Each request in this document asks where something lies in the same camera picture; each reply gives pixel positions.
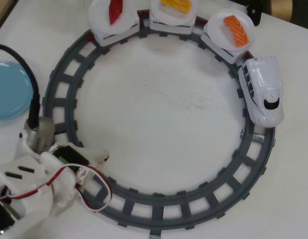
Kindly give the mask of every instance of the train window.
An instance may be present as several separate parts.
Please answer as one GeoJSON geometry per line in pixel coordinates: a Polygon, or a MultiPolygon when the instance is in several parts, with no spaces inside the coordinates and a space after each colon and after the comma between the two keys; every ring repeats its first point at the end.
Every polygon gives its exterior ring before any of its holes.
{"type": "Polygon", "coordinates": [[[250,83],[248,86],[249,86],[249,91],[253,91],[252,83],[250,83]]]}
{"type": "Polygon", "coordinates": [[[270,103],[267,100],[264,100],[264,107],[268,110],[274,110],[279,106],[280,98],[276,102],[270,103]]]}

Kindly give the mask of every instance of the curved track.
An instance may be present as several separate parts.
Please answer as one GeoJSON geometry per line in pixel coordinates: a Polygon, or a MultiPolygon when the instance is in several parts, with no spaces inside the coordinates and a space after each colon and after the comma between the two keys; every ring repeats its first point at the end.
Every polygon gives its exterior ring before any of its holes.
{"type": "MultiPolygon", "coordinates": [[[[159,34],[162,37],[167,36],[165,32],[159,32],[149,29],[144,25],[144,20],[148,19],[148,10],[139,11],[140,16],[140,31],[125,40],[122,40],[120,44],[124,44],[131,37],[144,38],[148,34],[159,34]]],[[[202,29],[206,24],[206,20],[197,17],[195,27],[202,29]]],[[[200,35],[192,33],[191,35],[178,35],[180,40],[191,40],[198,44],[198,47],[202,49],[208,49],[212,51],[203,41],[200,39],[200,35]]],[[[56,124],[55,135],[66,133],[70,142],[76,146],[83,147],[83,143],[79,141],[76,130],[77,124],[74,119],[74,109],[76,107],[77,100],[75,99],[77,89],[83,84],[83,76],[85,73],[92,69],[94,61],[101,55],[109,53],[110,46],[100,47],[95,41],[91,31],[85,32],[64,54],[62,59],[59,61],[55,70],[50,76],[50,82],[46,91],[45,98],[43,100],[43,111],[47,117],[53,117],[54,107],[64,107],[65,109],[65,122],[56,124]],[[92,42],[96,49],[92,51],[87,57],[79,54],[80,50],[88,43],[92,42]],[[79,68],[75,72],[74,76],[69,76],[64,73],[67,66],[72,60],[80,63],[79,68]],[[56,90],[60,82],[69,84],[69,89],[66,98],[55,98],[56,90]]],[[[252,55],[248,52],[244,56],[250,58],[252,55]]],[[[239,67],[237,65],[231,65],[223,60],[220,56],[215,54],[215,58],[218,61],[223,61],[229,68],[229,74],[232,78],[238,80],[237,71],[239,67]]],[[[274,128],[265,129],[265,137],[262,144],[261,152],[257,159],[252,159],[246,154],[252,144],[254,124],[250,120],[248,111],[243,109],[243,116],[246,118],[246,125],[244,129],[243,139],[240,147],[236,149],[232,154],[232,161],[226,167],[218,172],[218,176],[210,182],[204,182],[200,184],[195,190],[186,192],[181,191],[176,195],[162,195],[154,193],[153,195],[146,195],[139,193],[135,189],[126,189],[121,187],[112,178],[108,178],[112,187],[113,193],[119,197],[124,198],[125,204],[122,211],[107,207],[100,213],[117,221],[120,226],[134,226],[144,229],[151,230],[151,238],[159,238],[161,230],[171,229],[192,229],[195,225],[206,222],[213,218],[221,218],[225,215],[225,212],[230,209],[233,205],[239,202],[241,199],[244,200],[249,195],[250,189],[256,183],[258,178],[265,172],[266,163],[269,159],[271,149],[274,146],[274,128]],[[243,183],[237,181],[233,174],[237,171],[241,164],[245,164],[250,167],[251,171],[243,183]],[[219,202],[214,195],[214,191],[221,187],[223,184],[227,184],[232,188],[233,193],[229,195],[225,200],[219,202]],[[203,212],[192,215],[189,202],[205,198],[209,204],[209,208],[203,212]],[[150,205],[152,206],[152,218],[142,218],[138,216],[132,216],[131,212],[135,203],[150,205]],[[163,219],[164,206],[179,205],[182,217],[175,219],[163,219]]],[[[98,194],[93,197],[88,192],[85,192],[85,196],[91,204],[99,205],[103,203],[106,197],[106,190],[102,187],[98,194]]]]}

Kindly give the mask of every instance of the blue round object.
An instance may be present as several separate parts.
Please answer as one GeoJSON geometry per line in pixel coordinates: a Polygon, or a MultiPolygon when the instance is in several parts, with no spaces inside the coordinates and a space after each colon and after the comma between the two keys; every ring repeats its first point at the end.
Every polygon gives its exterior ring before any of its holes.
{"type": "Polygon", "coordinates": [[[33,95],[30,79],[20,64],[0,62],[0,120],[24,112],[33,95]]]}

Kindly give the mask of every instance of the white train car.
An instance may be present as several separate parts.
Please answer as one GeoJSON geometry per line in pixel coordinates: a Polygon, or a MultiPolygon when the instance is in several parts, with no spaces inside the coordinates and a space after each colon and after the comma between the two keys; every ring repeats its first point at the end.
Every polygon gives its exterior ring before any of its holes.
{"type": "Polygon", "coordinates": [[[239,80],[252,122],[271,128],[283,120],[283,83],[273,56],[247,60],[239,69],[239,80]]]}

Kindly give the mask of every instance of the track rail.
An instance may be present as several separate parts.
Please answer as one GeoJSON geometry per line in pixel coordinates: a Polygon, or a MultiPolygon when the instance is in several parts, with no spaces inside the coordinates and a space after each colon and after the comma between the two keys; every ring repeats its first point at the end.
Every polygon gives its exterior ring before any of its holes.
{"type": "MultiPolygon", "coordinates": [[[[85,32],[61,58],[54,71],[50,75],[50,82],[46,91],[45,98],[43,99],[43,112],[47,117],[53,117],[54,107],[64,107],[65,109],[65,122],[56,124],[55,135],[66,133],[70,142],[76,146],[83,147],[83,143],[78,139],[76,130],[77,123],[74,119],[74,110],[76,108],[77,100],[75,99],[78,88],[83,84],[83,76],[85,73],[92,69],[94,62],[100,56],[109,53],[110,48],[115,44],[124,44],[128,42],[129,38],[140,37],[145,38],[148,34],[159,34],[161,37],[166,37],[168,34],[179,36],[180,40],[191,40],[198,44],[198,47],[205,50],[208,49],[215,54],[215,58],[218,61],[222,61],[229,69],[229,74],[232,78],[235,78],[238,83],[238,70],[239,67],[235,64],[231,65],[224,59],[218,56],[212,49],[210,49],[203,41],[201,41],[200,35],[192,33],[191,35],[179,35],[174,33],[159,32],[151,30],[149,27],[144,25],[144,20],[149,17],[149,11],[143,10],[138,12],[140,17],[140,31],[128,38],[121,40],[120,42],[112,45],[101,47],[95,41],[91,31],[85,32]],[[88,43],[92,42],[95,45],[93,50],[87,57],[79,54],[80,50],[88,43]],[[73,76],[66,75],[64,71],[72,60],[76,60],[80,63],[79,68],[73,76]],[[60,82],[69,84],[69,89],[66,98],[55,98],[56,90],[60,82]]],[[[195,27],[203,28],[206,24],[206,20],[197,17],[195,27]]],[[[244,59],[252,58],[252,55],[248,52],[244,55],[244,59]]],[[[237,89],[240,98],[241,89],[237,89]]],[[[245,117],[245,128],[242,138],[242,143],[238,149],[232,154],[232,161],[230,164],[218,172],[218,176],[210,182],[204,182],[197,186],[192,191],[181,191],[176,195],[162,195],[154,193],[152,195],[139,193],[138,190],[132,188],[124,188],[120,186],[114,179],[108,178],[109,183],[112,187],[113,193],[119,197],[124,198],[125,204],[122,211],[116,210],[111,207],[105,208],[100,213],[117,221],[120,226],[133,226],[151,230],[151,238],[158,239],[162,230],[171,229],[192,229],[195,225],[206,222],[213,218],[221,218],[225,215],[225,212],[230,209],[233,205],[238,203],[240,200],[244,200],[248,197],[250,189],[256,183],[258,178],[265,172],[266,163],[269,159],[272,147],[274,146],[274,128],[265,129],[264,141],[258,158],[252,159],[246,154],[249,150],[250,145],[253,143],[254,124],[252,123],[248,110],[244,108],[241,112],[245,117]],[[241,164],[245,164],[250,167],[250,173],[243,183],[236,180],[233,174],[237,171],[241,164]],[[229,185],[233,193],[228,196],[224,201],[219,202],[214,195],[214,191],[221,187],[223,184],[229,185]],[[189,202],[205,198],[209,204],[209,208],[203,212],[192,215],[189,202]],[[152,218],[142,218],[131,215],[133,206],[135,203],[150,205],[152,206],[152,218]],[[182,216],[175,219],[163,219],[164,207],[179,205],[182,216]]],[[[103,200],[107,196],[106,190],[101,187],[101,190],[93,197],[88,192],[85,192],[85,196],[88,201],[99,206],[103,203],[103,200]]]]}

